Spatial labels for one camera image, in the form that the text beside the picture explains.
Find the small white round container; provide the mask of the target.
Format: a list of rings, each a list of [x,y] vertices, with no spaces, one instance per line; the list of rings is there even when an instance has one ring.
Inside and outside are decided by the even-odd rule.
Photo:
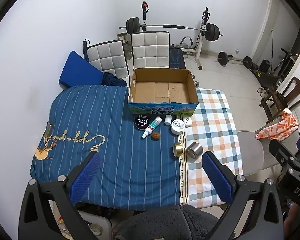
[[[183,117],[183,122],[185,124],[185,127],[191,127],[192,126],[192,119],[190,116]]]

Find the brown walnut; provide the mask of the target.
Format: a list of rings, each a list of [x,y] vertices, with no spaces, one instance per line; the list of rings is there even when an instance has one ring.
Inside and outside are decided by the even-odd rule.
[[[161,135],[158,132],[153,132],[152,136],[151,136],[152,140],[154,140],[154,141],[158,141],[160,139],[160,137],[161,137]]]

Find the wooden chair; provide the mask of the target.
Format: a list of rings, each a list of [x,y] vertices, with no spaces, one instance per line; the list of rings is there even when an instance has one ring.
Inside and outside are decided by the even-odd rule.
[[[268,118],[266,124],[277,119],[286,108],[295,110],[300,106],[300,79],[294,76],[282,92],[270,88],[259,106],[264,109]]]

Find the open cardboard box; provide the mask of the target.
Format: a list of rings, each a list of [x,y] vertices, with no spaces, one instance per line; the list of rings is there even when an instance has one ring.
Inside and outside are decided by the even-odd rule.
[[[189,116],[199,103],[190,70],[172,68],[135,69],[127,102],[134,115]]]

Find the white weight bench rack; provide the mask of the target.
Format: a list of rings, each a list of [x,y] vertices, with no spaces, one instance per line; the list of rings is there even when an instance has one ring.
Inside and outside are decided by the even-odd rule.
[[[142,8],[142,24],[147,24],[146,23],[146,14],[149,11],[149,5],[147,4],[146,1],[142,2],[141,8]],[[209,20],[209,17],[210,17],[209,9],[208,9],[208,7],[206,7],[202,14],[202,21],[201,21],[200,28],[205,29],[207,22]],[[185,51],[186,53],[193,54],[194,60],[197,64],[199,70],[202,70],[202,68],[203,68],[202,64],[200,63],[199,58],[200,58],[200,54],[202,51],[204,38],[205,37],[203,36],[203,34],[200,34],[200,32],[199,32],[198,37],[197,37],[196,47],[194,49],[183,49],[183,51]]]

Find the blue striped bed cover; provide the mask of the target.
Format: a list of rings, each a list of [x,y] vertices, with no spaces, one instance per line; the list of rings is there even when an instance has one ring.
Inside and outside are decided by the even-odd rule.
[[[31,177],[41,183],[54,181],[95,152],[100,167],[83,202],[133,211],[181,205],[180,161],[173,154],[177,136],[160,124],[159,140],[142,138],[127,98],[127,87],[75,86],[62,91],[50,108],[49,134],[38,145],[46,158],[33,159]]]

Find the small white cylinder jar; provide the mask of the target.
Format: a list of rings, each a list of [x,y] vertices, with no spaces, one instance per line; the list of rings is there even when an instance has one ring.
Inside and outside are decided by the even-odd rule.
[[[169,114],[167,114],[167,115],[165,116],[164,124],[165,124],[166,126],[170,126],[170,125],[171,125],[171,122],[172,122],[172,116],[169,115]]]

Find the round black tin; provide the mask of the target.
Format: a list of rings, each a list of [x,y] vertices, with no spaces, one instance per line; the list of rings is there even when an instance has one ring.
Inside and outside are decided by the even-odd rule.
[[[135,115],[134,126],[136,129],[144,131],[149,126],[149,116],[146,114]]]

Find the right white padded chair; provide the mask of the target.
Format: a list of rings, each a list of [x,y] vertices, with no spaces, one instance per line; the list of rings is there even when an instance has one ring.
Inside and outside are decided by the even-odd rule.
[[[170,33],[147,31],[131,35],[134,68],[169,68]]]

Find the white padded chair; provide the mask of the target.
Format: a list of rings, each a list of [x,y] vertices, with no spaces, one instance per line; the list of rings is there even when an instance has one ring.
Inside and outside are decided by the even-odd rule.
[[[131,35],[134,68],[169,68],[170,33],[147,31]]]
[[[101,72],[109,72],[130,85],[130,73],[123,41],[112,40],[91,45],[90,41],[85,39],[83,41],[83,56],[86,61]]]

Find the orange patterned cloth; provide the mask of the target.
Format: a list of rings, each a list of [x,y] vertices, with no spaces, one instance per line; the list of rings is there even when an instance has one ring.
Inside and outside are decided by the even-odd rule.
[[[281,121],[266,128],[261,129],[255,138],[283,141],[287,139],[293,132],[297,131],[299,122],[292,114],[289,108],[285,108],[281,113]]]

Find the large white round jar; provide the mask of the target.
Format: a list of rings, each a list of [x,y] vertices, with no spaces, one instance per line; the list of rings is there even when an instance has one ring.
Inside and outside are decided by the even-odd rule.
[[[171,122],[171,132],[175,135],[180,135],[185,130],[185,122],[180,119],[175,119]]]

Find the left white padded chair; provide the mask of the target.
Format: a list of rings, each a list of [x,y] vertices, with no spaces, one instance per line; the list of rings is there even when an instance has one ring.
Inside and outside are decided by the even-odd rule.
[[[130,85],[130,73],[123,41],[112,40],[91,45],[90,41],[85,39],[83,41],[83,56],[86,61],[101,72],[109,72]]]

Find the white spray bottle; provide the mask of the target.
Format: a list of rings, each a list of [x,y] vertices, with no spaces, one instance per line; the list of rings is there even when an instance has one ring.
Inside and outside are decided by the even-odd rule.
[[[153,131],[160,125],[162,122],[162,118],[157,116],[145,129],[143,135],[141,136],[142,139],[145,139],[147,136],[153,133]]]

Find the silver tape roll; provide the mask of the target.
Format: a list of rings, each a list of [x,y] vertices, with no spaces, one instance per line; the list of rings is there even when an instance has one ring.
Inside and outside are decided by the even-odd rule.
[[[197,159],[203,153],[203,147],[200,143],[192,142],[187,148],[186,153],[192,158]]]

